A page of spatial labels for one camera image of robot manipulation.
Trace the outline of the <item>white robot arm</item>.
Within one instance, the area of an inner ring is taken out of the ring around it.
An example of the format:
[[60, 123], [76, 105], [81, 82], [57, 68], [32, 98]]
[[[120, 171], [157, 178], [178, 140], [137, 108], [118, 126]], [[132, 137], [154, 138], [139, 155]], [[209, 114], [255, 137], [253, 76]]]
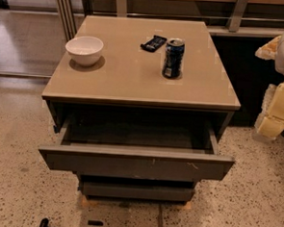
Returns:
[[[284, 76], [284, 33], [259, 47], [254, 55], [265, 61], [274, 60], [275, 70]], [[261, 109], [254, 124], [256, 134], [276, 139], [284, 131], [284, 82], [268, 86]]]

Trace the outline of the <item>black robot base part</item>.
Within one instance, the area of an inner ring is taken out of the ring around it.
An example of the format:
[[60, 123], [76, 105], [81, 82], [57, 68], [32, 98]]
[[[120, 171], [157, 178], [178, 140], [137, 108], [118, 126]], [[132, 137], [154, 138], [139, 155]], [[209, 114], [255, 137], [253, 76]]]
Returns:
[[40, 224], [39, 224], [39, 227], [48, 227], [48, 219], [47, 218], [44, 218]]

